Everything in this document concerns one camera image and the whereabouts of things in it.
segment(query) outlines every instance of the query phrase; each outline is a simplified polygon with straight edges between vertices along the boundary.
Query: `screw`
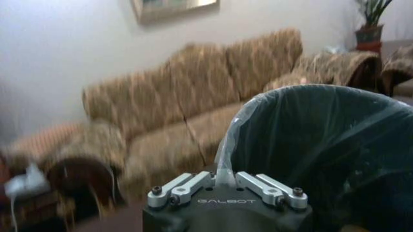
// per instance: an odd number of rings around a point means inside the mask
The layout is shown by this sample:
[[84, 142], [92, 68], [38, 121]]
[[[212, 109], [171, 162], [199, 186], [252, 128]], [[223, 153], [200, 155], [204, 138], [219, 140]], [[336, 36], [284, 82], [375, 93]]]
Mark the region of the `screw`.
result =
[[159, 195], [161, 193], [161, 186], [152, 187], [151, 191], [153, 195]]
[[171, 196], [168, 199], [169, 205], [177, 205], [179, 204], [179, 197], [177, 196]]
[[280, 207], [283, 205], [283, 200], [284, 200], [283, 196], [279, 196], [279, 197], [275, 198], [275, 206], [276, 207]]
[[294, 196], [300, 197], [302, 196], [302, 188], [292, 188], [292, 194], [294, 194]]

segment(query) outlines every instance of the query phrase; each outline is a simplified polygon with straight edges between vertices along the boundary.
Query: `picture frame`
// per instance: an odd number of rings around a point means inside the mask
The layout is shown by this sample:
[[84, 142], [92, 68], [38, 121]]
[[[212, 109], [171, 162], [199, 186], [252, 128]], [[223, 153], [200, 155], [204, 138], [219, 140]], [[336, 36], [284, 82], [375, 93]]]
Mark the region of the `picture frame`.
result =
[[131, 0], [137, 21], [147, 23], [181, 12], [219, 4], [219, 0]]

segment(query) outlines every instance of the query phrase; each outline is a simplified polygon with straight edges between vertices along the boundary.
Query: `trash bin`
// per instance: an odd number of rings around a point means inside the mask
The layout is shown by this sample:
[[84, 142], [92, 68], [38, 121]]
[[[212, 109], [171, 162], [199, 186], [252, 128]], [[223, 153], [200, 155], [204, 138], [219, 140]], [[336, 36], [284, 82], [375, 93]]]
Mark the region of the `trash bin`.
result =
[[413, 230], [413, 108], [386, 96], [327, 85], [256, 95], [215, 162], [217, 184], [245, 171], [302, 187], [315, 231]]

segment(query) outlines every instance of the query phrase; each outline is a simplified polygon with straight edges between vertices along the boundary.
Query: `white wall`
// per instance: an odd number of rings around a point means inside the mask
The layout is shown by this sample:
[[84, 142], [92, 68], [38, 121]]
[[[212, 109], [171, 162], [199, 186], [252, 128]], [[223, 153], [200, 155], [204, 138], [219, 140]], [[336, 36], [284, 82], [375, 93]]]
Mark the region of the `white wall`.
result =
[[[411, 9], [411, 0], [394, 1], [383, 40], [413, 38]], [[292, 26], [311, 53], [354, 46], [360, 23], [352, 0], [221, 0], [217, 11], [151, 27], [129, 0], [1, 0], [0, 143], [85, 120], [81, 88], [155, 67], [187, 42], [228, 44]]]

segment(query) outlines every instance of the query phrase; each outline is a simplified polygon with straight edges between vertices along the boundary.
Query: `potted plant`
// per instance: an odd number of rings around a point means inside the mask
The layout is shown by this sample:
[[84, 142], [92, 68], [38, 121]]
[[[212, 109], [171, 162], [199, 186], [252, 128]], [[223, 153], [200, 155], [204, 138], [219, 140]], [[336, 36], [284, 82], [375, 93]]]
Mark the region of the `potted plant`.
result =
[[358, 31], [356, 49], [379, 52], [382, 24], [378, 24], [379, 17], [393, 0], [355, 0], [359, 11], [366, 18], [366, 23]]

